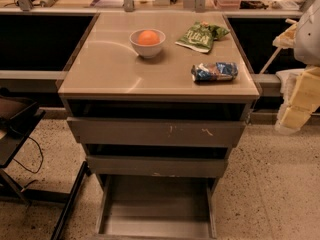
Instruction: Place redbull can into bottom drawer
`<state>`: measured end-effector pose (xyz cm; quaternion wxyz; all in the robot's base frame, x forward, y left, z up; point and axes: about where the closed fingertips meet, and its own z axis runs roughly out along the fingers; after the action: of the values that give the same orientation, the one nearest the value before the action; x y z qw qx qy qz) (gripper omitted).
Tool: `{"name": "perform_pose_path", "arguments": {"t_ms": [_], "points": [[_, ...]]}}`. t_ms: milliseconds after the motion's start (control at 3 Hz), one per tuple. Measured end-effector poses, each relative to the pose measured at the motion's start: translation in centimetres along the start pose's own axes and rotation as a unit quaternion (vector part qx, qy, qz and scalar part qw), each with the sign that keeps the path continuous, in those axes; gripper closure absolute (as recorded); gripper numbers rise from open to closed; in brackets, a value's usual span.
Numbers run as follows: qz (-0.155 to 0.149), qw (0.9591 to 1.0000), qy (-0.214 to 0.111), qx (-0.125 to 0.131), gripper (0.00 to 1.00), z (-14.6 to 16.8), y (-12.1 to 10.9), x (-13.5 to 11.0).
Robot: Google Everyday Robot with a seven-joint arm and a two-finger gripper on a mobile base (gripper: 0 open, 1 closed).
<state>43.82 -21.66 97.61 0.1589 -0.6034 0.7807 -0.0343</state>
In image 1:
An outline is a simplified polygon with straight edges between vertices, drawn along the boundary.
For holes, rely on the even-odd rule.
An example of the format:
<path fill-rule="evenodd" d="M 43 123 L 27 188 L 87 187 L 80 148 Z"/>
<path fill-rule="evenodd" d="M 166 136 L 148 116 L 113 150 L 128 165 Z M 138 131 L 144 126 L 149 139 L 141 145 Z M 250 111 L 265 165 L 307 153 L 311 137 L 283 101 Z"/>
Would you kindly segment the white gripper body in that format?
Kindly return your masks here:
<path fill-rule="evenodd" d="M 306 65 L 320 65 L 320 0 L 315 0 L 298 22 L 294 57 Z"/>

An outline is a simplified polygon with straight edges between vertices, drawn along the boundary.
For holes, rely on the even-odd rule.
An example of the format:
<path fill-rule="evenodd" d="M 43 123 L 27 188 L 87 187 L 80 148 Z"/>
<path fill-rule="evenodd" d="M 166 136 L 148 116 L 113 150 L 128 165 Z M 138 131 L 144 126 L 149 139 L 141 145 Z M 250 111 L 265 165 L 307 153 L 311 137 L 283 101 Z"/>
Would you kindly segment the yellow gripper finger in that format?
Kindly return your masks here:
<path fill-rule="evenodd" d="M 294 88 L 283 94 L 275 129 L 281 134 L 298 132 L 320 107 L 320 68 L 307 66 L 296 77 Z"/>
<path fill-rule="evenodd" d="M 293 48 L 295 44 L 295 35 L 298 22 L 289 18 L 287 18 L 285 22 L 289 24 L 289 27 L 280 35 L 278 35 L 272 42 L 272 45 L 277 48 Z"/>

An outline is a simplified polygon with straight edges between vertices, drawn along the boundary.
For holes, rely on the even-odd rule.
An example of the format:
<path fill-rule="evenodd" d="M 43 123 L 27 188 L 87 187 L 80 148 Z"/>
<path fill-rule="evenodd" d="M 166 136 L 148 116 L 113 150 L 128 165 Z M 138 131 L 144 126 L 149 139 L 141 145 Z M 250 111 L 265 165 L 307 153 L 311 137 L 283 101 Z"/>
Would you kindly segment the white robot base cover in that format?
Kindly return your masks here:
<path fill-rule="evenodd" d="M 281 87 L 280 93 L 289 93 L 295 86 L 296 77 L 303 72 L 302 68 L 281 70 L 276 73 L 279 78 Z"/>

